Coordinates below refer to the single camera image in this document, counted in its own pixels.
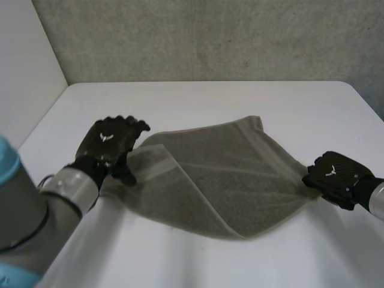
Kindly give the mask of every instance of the towel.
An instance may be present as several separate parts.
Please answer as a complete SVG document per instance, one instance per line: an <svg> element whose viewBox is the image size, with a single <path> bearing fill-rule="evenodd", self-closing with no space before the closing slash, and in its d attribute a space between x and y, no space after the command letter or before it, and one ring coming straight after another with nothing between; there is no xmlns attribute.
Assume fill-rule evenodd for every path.
<svg viewBox="0 0 384 288"><path fill-rule="evenodd" d="M157 133L127 163L138 184L108 178L103 193L146 218L215 238L254 237L320 196L301 181L306 167L264 133L258 116Z"/></svg>

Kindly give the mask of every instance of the logo on robotic hand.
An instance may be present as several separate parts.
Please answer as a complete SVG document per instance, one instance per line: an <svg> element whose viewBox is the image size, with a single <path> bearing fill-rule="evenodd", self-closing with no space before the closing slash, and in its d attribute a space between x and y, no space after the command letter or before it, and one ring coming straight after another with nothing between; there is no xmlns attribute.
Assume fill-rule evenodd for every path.
<svg viewBox="0 0 384 288"><path fill-rule="evenodd" d="M113 135L111 135L111 136L104 136L102 133L100 133L100 138L104 142L104 141L108 141L109 139L112 139Z"/></svg>
<svg viewBox="0 0 384 288"><path fill-rule="evenodd" d="M330 173L327 173L325 176L331 176L336 175L335 166L332 165L332 171Z"/></svg>

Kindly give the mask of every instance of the white table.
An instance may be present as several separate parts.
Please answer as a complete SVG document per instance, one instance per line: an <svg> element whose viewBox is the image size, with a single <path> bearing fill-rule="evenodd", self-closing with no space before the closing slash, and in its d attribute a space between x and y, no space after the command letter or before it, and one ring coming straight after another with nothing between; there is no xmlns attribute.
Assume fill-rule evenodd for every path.
<svg viewBox="0 0 384 288"><path fill-rule="evenodd" d="M87 130L134 115L152 133L262 118L305 165L338 151L384 176L384 123L341 82L83 83L63 93L20 148L33 180L73 161ZM382 287L384 223L361 207L319 200L252 241L221 241L136 216L101 200L42 287Z"/></svg>

